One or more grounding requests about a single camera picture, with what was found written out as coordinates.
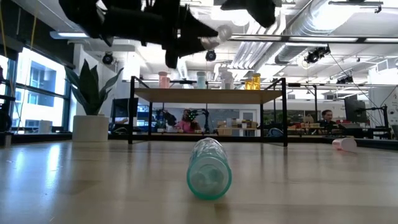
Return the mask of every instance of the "shelf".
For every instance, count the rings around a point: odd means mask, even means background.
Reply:
[[[279,90],[136,88],[134,93],[153,103],[262,104],[282,96]]]

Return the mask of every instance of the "potted plant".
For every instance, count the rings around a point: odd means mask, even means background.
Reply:
[[[72,84],[73,95],[86,112],[86,115],[73,117],[73,141],[105,142],[108,140],[109,118],[98,113],[122,70],[123,68],[100,89],[97,66],[90,69],[85,60],[80,76],[70,69],[65,69],[67,80]]]

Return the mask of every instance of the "white planter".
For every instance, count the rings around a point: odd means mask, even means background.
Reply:
[[[73,117],[74,142],[106,142],[108,141],[109,118],[105,116]]]

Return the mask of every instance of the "white cup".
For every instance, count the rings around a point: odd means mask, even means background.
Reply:
[[[356,149],[356,141],[353,138],[335,139],[332,145],[336,150],[353,151]]]

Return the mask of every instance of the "yellow container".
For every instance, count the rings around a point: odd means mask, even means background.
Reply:
[[[253,74],[253,90],[261,89],[261,75],[259,73]]]
[[[244,81],[244,89],[245,90],[252,90],[253,89],[253,79],[247,78]]]

